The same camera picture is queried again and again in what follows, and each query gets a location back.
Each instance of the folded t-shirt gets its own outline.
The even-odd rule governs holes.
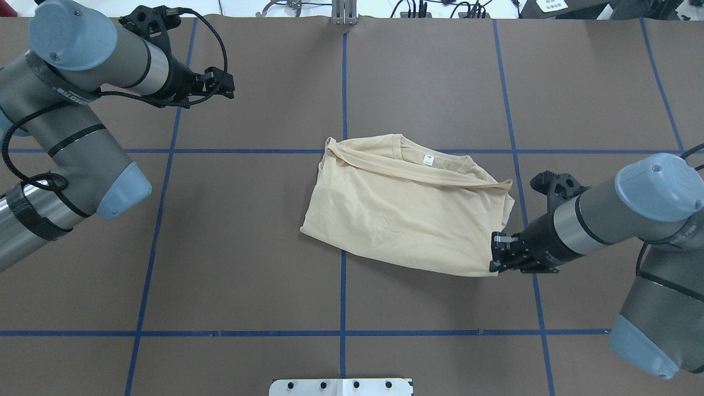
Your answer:
[[[358,256],[458,276],[489,272],[512,181],[402,135],[329,138],[301,232]]]

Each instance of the shirt label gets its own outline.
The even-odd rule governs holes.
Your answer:
[[[430,155],[430,154],[425,154],[425,158],[423,158],[423,163],[428,165],[428,166],[433,166],[433,161],[435,161],[435,157]]]

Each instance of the grid line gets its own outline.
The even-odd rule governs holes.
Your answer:
[[[655,58],[653,57],[653,51],[650,49],[650,39],[648,38],[648,30],[646,29],[645,19],[640,18],[641,31],[643,32],[643,40],[646,43],[646,50],[648,51],[648,58],[650,59],[650,66],[653,68],[653,75],[655,76],[655,82],[658,84],[658,90],[660,90],[660,96],[662,97],[662,103],[665,105],[665,111],[667,112],[667,118],[670,120],[670,126],[672,126],[672,133],[674,133],[674,139],[677,142],[677,147],[680,150],[684,150],[682,146],[682,139],[679,136],[679,131],[677,130],[677,125],[674,123],[674,117],[672,116],[672,110],[670,109],[670,102],[667,100],[667,95],[665,94],[665,88],[662,86],[662,81],[660,80],[660,74],[658,73],[658,67],[655,65]]]
[[[273,338],[273,337],[491,337],[518,335],[607,335],[609,328],[476,330],[0,330],[0,337]]]
[[[347,33],[342,35],[342,140],[347,140]],[[347,252],[340,251],[340,378],[347,377]]]
[[[196,28],[198,26],[198,19],[193,19],[193,26],[191,28],[191,40],[188,47],[188,55],[186,57],[186,65],[191,64],[191,55],[193,54],[193,42],[196,38]],[[139,354],[139,343],[142,340],[142,326],[144,325],[144,313],[146,311],[146,301],[149,297],[149,286],[151,285],[151,274],[154,268],[154,260],[156,259],[156,244],[159,238],[159,232],[161,231],[161,221],[164,214],[164,199],[166,198],[166,191],[168,189],[169,178],[171,176],[171,165],[173,163],[174,151],[176,148],[176,139],[178,138],[178,127],[181,121],[181,110],[178,108],[176,110],[176,116],[174,119],[174,129],[171,134],[171,145],[169,146],[169,157],[166,161],[166,171],[164,172],[164,183],[161,188],[161,197],[159,198],[159,209],[156,214],[156,224],[154,226],[154,236],[151,241],[151,251],[149,253],[149,264],[146,269],[146,279],[144,280],[144,289],[142,291],[142,303],[139,307],[139,318],[137,319],[137,334],[134,337],[134,345],[132,346],[132,358],[130,359],[130,369],[127,372],[127,383],[125,384],[125,396],[130,396],[132,393],[132,381],[134,380],[134,370],[137,367],[137,355]]]
[[[685,150],[579,150],[579,149],[433,149],[445,154],[607,154],[651,155],[668,153],[680,155]],[[45,154],[43,149],[10,149],[14,154]],[[169,154],[171,149],[125,149],[129,154]],[[323,154],[324,149],[174,149],[174,154]],[[704,155],[704,152],[693,155]]]
[[[498,36],[498,24],[496,19],[493,19],[494,26],[494,41],[496,43],[496,57],[498,59],[498,72],[501,77],[501,89],[503,90],[503,103],[506,110],[506,122],[508,124],[508,134],[511,140],[511,150],[513,152],[513,165],[516,172],[516,184],[518,184],[518,195],[521,201],[521,213],[523,215],[523,226],[528,226],[528,213],[526,210],[523,181],[521,179],[520,163],[518,160],[518,147],[516,145],[515,133],[513,130],[513,119],[511,117],[511,108],[508,101],[508,88],[506,86],[506,76],[503,69],[503,59],[501,57],[501,41]],[[548,391],[550,396],[555,396],[555,385],[553,382],[553,370],[550,363],[550,351],[548,349],[548,337],[545,332],[545,321],[543,319],[543,305],[540,298],[540,286],[538,284],[538,276],[533,274],[533,292],[535,297],[536,313],[538,315],[538,323],[540,325],[540,338],[543,345],[543,360],[545,362],[545,372],[548,381]]]

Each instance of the cable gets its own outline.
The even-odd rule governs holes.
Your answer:
[[[62,101],[56,104],[52,104],[51,106],[44,107],[43,109],[35,111],[34,113],[12,124],[12,126],[7,129],[7,132],[5,132],[5,137],[2,140],[2,159],[5,162],[5,166],[7,166],[7,169],[9,169],[10,172],[12,172],[15,176],[17,176],[17,178],[19,178],[23,182],[46,191],[62,191],[68,187],[68,180],[66,180],[66,178],[64,178],[62,175],[57,175],[56,173],[40,173],[39,175],[28,177],[24,173],[20,172],[20,170],[17,169],[15,164],[12,163],[12,160],[10,159],[10,139],[12,139],[12,136],[15,134],[15,131],[19,129],[22,125],[50,111],[60,109],[61,107],[66,107],[69,105],[71,105],[71,103],[67,101]],[[43,185],[38,182],[38,180],[49,179],[54,180],[54,182],[56,183],[55,187]]]
[[[401,3],[403,3],[403,0],[398,0],[398,3],[396,3],[396,6],[394,7],[394,10],[391,12],[391,16],[390,16],[389,18],[393,18],[393,17],[394,17],[394,14],[396,13],[396,10],[398,10],[398,6],[400,6]]]
[[[467,5],[467,14],[470,13],[470,11],[472,10],[472,4],[470,4],[469,1],[462,1],[460,3],[457,3],[457,5],[455,6],[455,9],[452,10],[452,14],[450,14],[450,18],[455,16],[455,12],[457,11],[457,8],[460,8],[460,6],[462,6],[463,4]]]
[[[332,3],[301,3],[304,6],[331,6]],[[275,6],[288,6],[288,3],[274,3]]]
[[[692,147],[691,149],[685,151],[679,158],[681,159],[687,159],[688,156],[696,153],[697,151],[700,151],[704,149],[704,143],[702,144],[697,144],[696,146]]]
[[[518,0],[511,0],[511,3],[513,3],[514,6],[516,6],[516,13],[518,14],[518,19],[521,18],[521,3]]]
[[[220,44],[220,49],[222,50],[222,76],[224,77],[225,74],[227,74],[227,52],[225,51],[225,43],[222,42],[222,38],[218,34],[218,32],[215,31],[215,28],[199,13],[196,11],[190,9],[190,8],[178,8],[179,10],[179,15],[183,14],[191,14],[193,16],[196,16],[201,22],[205,24],[205,26],[210,29],[210,31],[213,33],[215,38],[218,40],[218,43]],[[116,96],[116,97],[126,97],[138,101],[142,101],[144,103],[152,104],[154,106],[169,106],[169,107],[190,107],[195,104],[200,104],[205,102],[206,100],[210,99],[215,95],[218,90],[220,89],[220,86],[222,85],[222,78],[220,78],[215,84],[215,86],[207,93],[206,96],[196,100],[196,101],[189,101],[188,98],[184,99],[184,101],[168,101],[168,100],[157,100],[157,99],[150,99],[150,98],[145,98],[133,94],[128,94],[126,92],[119,92],[119,91],[106,91],[106,92],[97,92],[95,95],[97,97],[109,97],[109,96]]]
[[[643,261],[643,257],[646,255],[646,249],[650,246],[649,243],[643,242],[643,247],[641,248],[641,252],[638,253],[638,259],[636,260],[636,275],[638,275],[638,272],[641,270],[641,262]]]

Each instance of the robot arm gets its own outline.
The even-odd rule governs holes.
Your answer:
[[[32,48],[0,69],[0,128],[22,128],[15,133],[35,138],[57,167],[23,178],[7,156],[12,134],[6,133],[3,157],[23,181],[0,196],[0,272],[84,218],[115,218],[151,193],[137,164],[86,106],[106,94],[126,96],[100,92],[100,86],[132,90],[141,96],[130,97],[158,107],[188,107],[214,94],[233,97],[226,70],[200,75],[171,54],[167,30],[189,11],[140,6],[120,19],[122,28],[71,0],[37,8],[30,21]],[[205,98],[191,103],[191,95]],[[31,114],[36,117],[28,120]]]
[[[638,237],[651,246],[609,344],[660,378],[704,372],[704,181],[684,159],[655,154],[614,178],[582,187],[545,172],[531,186],[548,213],[512,237],[492,235],[491,270],[557,273],[557,267]]]

